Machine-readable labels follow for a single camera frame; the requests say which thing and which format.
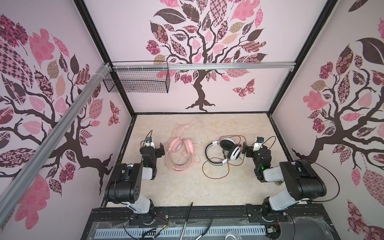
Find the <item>pink headphones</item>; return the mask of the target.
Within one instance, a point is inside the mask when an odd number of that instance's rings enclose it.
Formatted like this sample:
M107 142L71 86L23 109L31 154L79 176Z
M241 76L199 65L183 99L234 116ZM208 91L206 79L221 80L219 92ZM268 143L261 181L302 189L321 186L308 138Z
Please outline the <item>pink headphones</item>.
M194 145L190 139L175 138L166 154L166 165L175 173L187 172L195 162Z

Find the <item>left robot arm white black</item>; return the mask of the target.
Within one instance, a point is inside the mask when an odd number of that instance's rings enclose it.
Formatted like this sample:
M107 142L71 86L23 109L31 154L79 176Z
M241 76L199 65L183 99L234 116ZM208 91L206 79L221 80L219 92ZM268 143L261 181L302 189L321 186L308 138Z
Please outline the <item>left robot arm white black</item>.
M104 198L106 202L123 204L135 214L155 217L152 200L141 194L142 181L152 181L157 175L157 159L165 155L164 145L159 148L144 145L140 148L141 163L116 164L108 180Z

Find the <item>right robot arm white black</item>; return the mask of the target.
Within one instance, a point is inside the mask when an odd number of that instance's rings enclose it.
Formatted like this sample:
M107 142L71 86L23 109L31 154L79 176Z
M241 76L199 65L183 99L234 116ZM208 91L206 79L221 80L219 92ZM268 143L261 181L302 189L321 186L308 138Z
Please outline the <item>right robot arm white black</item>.
M264 199L260 210L264 218L273 213L283 212L302 201L325 203L336 199L340 194L341 186L338 179L331 171L328 171L335 179L338 191L334 197L328 200L316 200L326 196L327 187L312 168L312 164L315 164L313 161L300 159L293 162L280 162L272 168L271 151L264 145L255 150L254 147L243 144L242 154L253 159L255 164L254 173L260 182L284 183L286 185L286 188L276 195Z

